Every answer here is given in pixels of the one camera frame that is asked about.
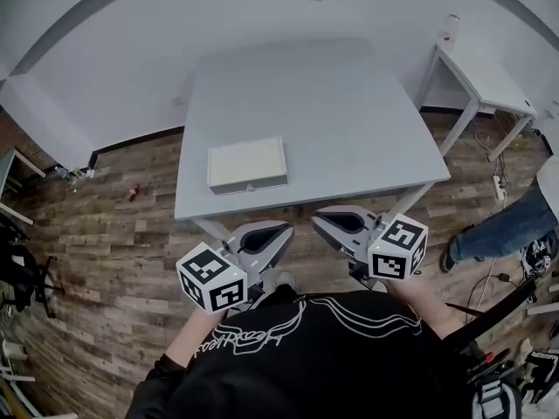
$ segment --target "table leg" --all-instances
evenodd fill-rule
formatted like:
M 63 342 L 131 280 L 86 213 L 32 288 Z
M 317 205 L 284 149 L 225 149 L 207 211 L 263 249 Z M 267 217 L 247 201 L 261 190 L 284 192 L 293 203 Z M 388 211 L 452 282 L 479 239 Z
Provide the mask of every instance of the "table leg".
M 526 311 L 528 315 L 537 315 L 538 313 L 548 313 L 559 311 L 559 303 L 551 303 L 543 306 L 529 307 Z
M 14 209 L 4 205 L 2 202 L 0 202 L 0 210 L 6 211 L 8 214 L 12 214 L 15 218 L 19 219 L 22 222 L 28 223 L 29 225 L 33 225 L 33 221 L 31 219 L 19 214 Z
M 472 118 L 476 115 L 476 113 L 480 110 L 480 102 L 477 101 L 475 98 L 471 99 L 468 102 L 468 105 L 464 109 L 464 112 L 456 121 L 456 124 L 450 131 L 450 133 L 446 136 L 443 144 L 438 147 L 438 151 L 441 155 L 445 156 L 452 145 L 456 142 L 458 137 L 464 132 L 464 129 L 468 125 L 468 123 L 472 120 Z
M 19 389 L 19 386 L 15 382 L 10 382 L 10 388 L 12 391 L 12 393 L 10 394 L 15 395 L 18 400 L 23 403 L 23 405 L 25 405 L 25 407 L 31 412 L 32 417 L 41 417 L 41 414 L 37 411 L 35 406 L 29 401 L 29 399 L 25 397 L 24 393 L 21 389 Z
M 5 381 L 36 381 L 32 375 L 0 374 Z
M 532 119 L 529 115 L 524 115 L 522 118 L 518 120 L 516 125 L 512 128 L 512 130 L 508 133 L 503 141 L 499 143 L 499 145 L 493 150 L 491 154 L 487 157 L 489 161 L 493 161 L 497 158 L 500 153 L 514 140 L 514 137 L 520 133 L 520 131 L 528 124 L 528 122 Z
M 32 171 L 34 171 L 36 174 L 39 174 L 41 177 L 45 178 L 46 174 L 39 169 L 37 166 L 35 166 L 33 163 L 31 163 L 29 160 L 27 160 L 23 155 L 21 155 L 17 150 L 14 150 L 14 152 L 16 153 L 16 157 L 21 160 L 25 166 L 27 166 L 29 169 L 31 169 Z
M 5 186 L 7 189 L 11 189 L 13 192 L 15 192 L 17 194 L 17 189 L 15 189 L 13 186 L 11 186 L 8 182 L 5 183 Z
M 429 88 L 431 87 L 432 78 L 435 74 L 435 70 L 437 69 L 439 59 L 440 51 L 438 50 L 438 47 L 435 46 L 435 52 L 433 53 L 431 63 L 427 67 L 427 72 L 425 73 L 423 80 L 421 81 L 421 86 L 419 86 L 419 91 L 416 94 L 416 98 L 414 100 L 414 104 L 416 105 L 416 109 L 418 111 L 421 110 L 421 106 L 425 102 L 425 97 L 427 96 L 427 92 L 429 92 Z
M 196 225 L 198 225 L 206 233 L 214 236 L 216 239 L 229 239 L 231 232 L 227 230 L 222 223 L 217 220 L 210 220 L 204 217 L 197 217 L 192 219 Z
M 68 413 L 67 415 L 43 416 L 43 419 L 78 419 L 78 415 Z
M 407 210 L 409 210 L 423 195 L 431 189 L 435 183 L 426 183 L 421 188 L 410 188 L 408 189 L 404 196 L 396 202 L 396 204 L 392 207 L 392 209 L 388 212 L 388 214 L 383 215 L 383 221 L 389 223 L 396 214 L 404 214 Z
M 22 185 L 20 182 L 18 182 L 14 177 L 12 177 L 11 175 L 8 175 L 8 180 L 10 180 L 10 182 L 14 185 L 16 185 L 18 188 L 23 188 L 24 185 Z

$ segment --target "jeans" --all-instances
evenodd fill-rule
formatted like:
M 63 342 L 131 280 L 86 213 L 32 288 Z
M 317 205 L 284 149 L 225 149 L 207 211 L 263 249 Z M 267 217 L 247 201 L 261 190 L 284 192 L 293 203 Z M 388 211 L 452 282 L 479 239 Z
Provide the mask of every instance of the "jeans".
M 502 258 L 548 234 L 558 224 L 534 180 L 518 201 L 458 234 L 449 245 L 449 254 L 454 262 L 473 257 Z

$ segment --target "white box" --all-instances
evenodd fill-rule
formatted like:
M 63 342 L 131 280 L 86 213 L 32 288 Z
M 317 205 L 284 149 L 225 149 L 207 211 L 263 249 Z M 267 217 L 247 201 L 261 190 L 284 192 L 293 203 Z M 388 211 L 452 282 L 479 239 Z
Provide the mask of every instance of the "white box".
M 208 185 L 214 194 L 251 191 L 287 184 L 281 137 L 211 148 Z
M 427 251 L 429 229 L 403 214 L 397 214 L 384 233 L 368 248 L 369 276 L 407 280 Z

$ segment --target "power strip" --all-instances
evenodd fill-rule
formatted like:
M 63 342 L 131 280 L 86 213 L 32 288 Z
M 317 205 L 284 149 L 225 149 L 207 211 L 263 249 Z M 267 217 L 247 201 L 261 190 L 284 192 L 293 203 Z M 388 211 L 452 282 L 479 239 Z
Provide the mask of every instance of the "power strip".
M 497 195 L 497 200 L 503 202 L 505 200 L 505 190 L 500 186 L 500 178 L 497 175 L 493 176 L 493 185 L 495 187 L 495 195 Z

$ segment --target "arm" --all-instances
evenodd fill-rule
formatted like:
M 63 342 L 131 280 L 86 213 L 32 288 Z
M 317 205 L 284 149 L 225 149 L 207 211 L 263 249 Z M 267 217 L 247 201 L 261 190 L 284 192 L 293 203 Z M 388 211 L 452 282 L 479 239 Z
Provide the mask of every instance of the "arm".
M 134 391 L 126 419 L 163 419 L 169 399 L 181 383 L 184 370 L 204 338 L 224 318 L 196 308 L 165 354 Z
M 445 302 L 429 290 L 419 278 L 406 282 L 382 281 L 387 292 L 409 305 L 443 339 L 460 329 L 462 323 L 454 317 Z
M 176 336 L 165 354 L 175 363 L 187 367 L 190 359 L 202 344 L 206 335 L 222 321 L 226 311 L 209 315 L 197 307 L 190 315 L 181 332 Z

